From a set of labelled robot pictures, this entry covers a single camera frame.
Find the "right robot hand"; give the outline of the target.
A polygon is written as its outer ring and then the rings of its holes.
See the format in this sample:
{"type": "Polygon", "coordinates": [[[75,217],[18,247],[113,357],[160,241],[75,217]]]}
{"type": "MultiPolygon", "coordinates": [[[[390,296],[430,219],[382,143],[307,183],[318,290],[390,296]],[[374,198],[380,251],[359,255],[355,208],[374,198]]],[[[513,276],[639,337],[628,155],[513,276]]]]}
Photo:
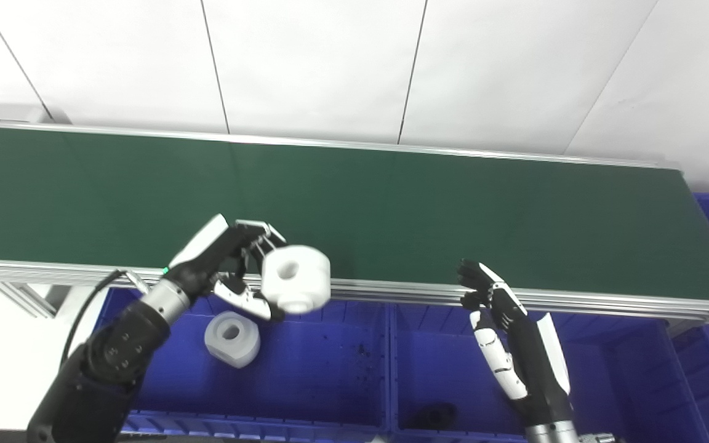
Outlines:
{"type": "Polygon", "coordinates": [[[571,431],[571,382],[553,319],[532,319],[509,284],[483,263],[462,259],[461,298],[476,344],[495,380],[532,431],[571,431]]]}

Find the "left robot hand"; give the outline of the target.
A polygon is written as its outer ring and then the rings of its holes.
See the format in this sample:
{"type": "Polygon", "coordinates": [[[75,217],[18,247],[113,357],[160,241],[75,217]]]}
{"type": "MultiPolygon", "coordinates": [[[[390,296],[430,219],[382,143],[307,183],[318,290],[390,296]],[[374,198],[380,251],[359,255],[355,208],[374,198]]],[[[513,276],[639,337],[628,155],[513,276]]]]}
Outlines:
{"type": "Polygon", "coordinates": [[[262,274],[268,253],[287,245],[284,236],[264,221],[237,220],[229,225],[222,214],[216,214],[170,261],[164,277],[191,303],[213,294],[259,319],[281,322],[285,311],[251,288],[245,275],[250,261],[262,274]]]}

